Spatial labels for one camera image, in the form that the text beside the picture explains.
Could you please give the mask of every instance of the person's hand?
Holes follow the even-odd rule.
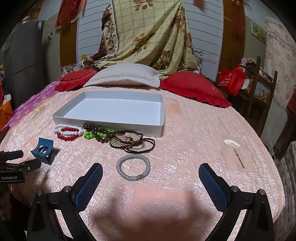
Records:
[[[11,220],[10,185],[0,184],[0,217],[3,221]]]

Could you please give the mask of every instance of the red ruffled pillow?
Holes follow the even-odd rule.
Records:
[[[97,71],[93,69],[83,69],[65,74],[59,84],[54,88],[57,91],[70,91],[78,86],[84,85],[93,77]]]
[[[159,88],[212,106],[223,108],[231,106],[231,103],[210,81],[191,71],[172,74],[160,82]]]

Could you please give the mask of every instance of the gray hair tie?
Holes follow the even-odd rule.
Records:
[[[133,158],[139,158],[142,159],[145,163],[146,163],[146,169],[145,171],[137,176],[129,176],[127,174],[125,174],[122,170],[121,170],[121,165],[123,162],[125,162],[128,159],[133,159]],[[116,169],[119,173],[120,176],[122,176],[124,179],[128,180],[128,181],[138,181],[143,179],[144,177],[146,177],[149,172],[150,172],[150,161],[148,160],[147,157],[140,155],[140,154],[130,154],[130,155],[126,155],[122,158],[120,158],[116,164]]]

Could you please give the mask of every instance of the red shopping bag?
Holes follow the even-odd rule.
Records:
[[[245,77],[246,75],[239,69],[239,65],[232,71],[222,69],[218,86],[226,94],[237,96]]]

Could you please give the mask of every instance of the pink floral curtain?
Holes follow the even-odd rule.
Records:
[[[264,69],[270,76],[278,72],[274,94],[281,98],[285,105],[296,89],[296,43],[285,26],[267,17],[266,51]]]

